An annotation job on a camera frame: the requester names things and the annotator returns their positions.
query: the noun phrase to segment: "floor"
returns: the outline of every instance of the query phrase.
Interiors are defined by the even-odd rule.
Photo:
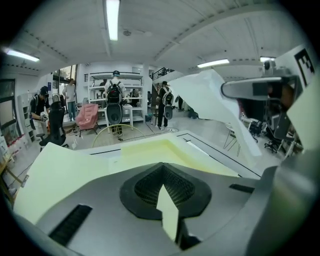
[[[174,111],[173,118],[168,121],[168,127],[165,130],[159,130],[158,126],[154,126],[154,122],[154,120],[152,123],[135,122],[134,127],[139,131],[131,131],[129,128],[124,128],[121,139],[123,142],[127,142],[132,140],[140,140],[145,136],[148,138],[162,133],[189,130],[217,145],[218,147],[223,148],[229,133],[229,130],[226,128],[224,123],[214,120],[190,119],[188,118],[188,113],[184,111]],[[79,137],[79,132],[71,132],[67,134],[65,142],[69,144],[70,149],[88,149],[93,146],[96,136],[97,135],[93,130],[83,131],[81,133],[81,137]],[[271,153],[269,149],[264,148],[264,143],[268,142],[267,138],[261,136],[257,139],[258,146],[262,152],[262,158],[255,167],[260,174],[262,174],[267,167],[279,165],[284,155],[281,152],[278,152],[277,154]],[[105,129],[95,140],[94,147],[107,146],[123,142],[119,141],[116,136],[113,136],[112,133],[108,133],[107,129]],[[233,147],[229,149],[232,144],[233,143],[231,143],[226,150],[229,150],[229,152],[240,162],[245,163],[241,150],[239,156],[237,157],[238,143],[236,142]],[[40,146],[38,142],[35,141],[28,148],[27,153],[17,156],[14,167],[11,169],[12,172],[17,175],[20,180],[23,180],[28,172],[29,167],[39,153]],[[20,186],[20,184],[17,181],[14,181],[14,179],[8,174],[5,174],[3,178],[6,184],[11,188],[18,188]]]

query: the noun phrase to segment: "black grille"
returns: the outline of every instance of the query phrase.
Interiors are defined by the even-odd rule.
[[[162,212],[157,209],[157,203],[163,185],[181,218],[200,215],[211,199],[211,189],[205,182],[160,162],[123,183],[121,202],[138,218],[161,220]]]
[[[92,208],[90,206],[79,204],[50,233],[49,237],[62,246],[66,246],[78,228],[83,224],[91,210]]]
[[[151,172],[138,181],[134,187],[134,191],[147,204],[157,207],[162,185],[164,185],[177,207],[195,193],[195,186],[190,181],[165,167]]]

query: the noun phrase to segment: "white wall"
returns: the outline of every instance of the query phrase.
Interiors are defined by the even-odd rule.
[[[51,90],[52,90],[52,86],[53,86],[53,74],[49,73],[49,74],[46,74],[44,76],[41,76],[39,78],[39,81],[35,87],[35,90],[38,91],[41,89],[41,87],[43,86],[48,86],[48,83],[51,83]]]

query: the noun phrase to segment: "white ceiling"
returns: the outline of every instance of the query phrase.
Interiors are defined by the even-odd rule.
[[[260,75],[260,56],[277,57],[305,40],[275,0],[122,0],[118,41],[109,40],[106,17],[105,0],[48,0],[11,47],[39,57],[23,68],[41,75],[111,60],[194,73],[197,64],[228,58],[231,65],[214,69],[246,78]],[[22,62],[8,56],[5,64]]]

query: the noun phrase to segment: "pink armchair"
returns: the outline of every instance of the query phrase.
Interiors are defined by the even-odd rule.
[[[82,130],[93,129],[97,134],[95,126],[98,120],[98,104],[85,104],[81,107],[78,116],[75,118],[76,124],[80,127],[80,137]]]

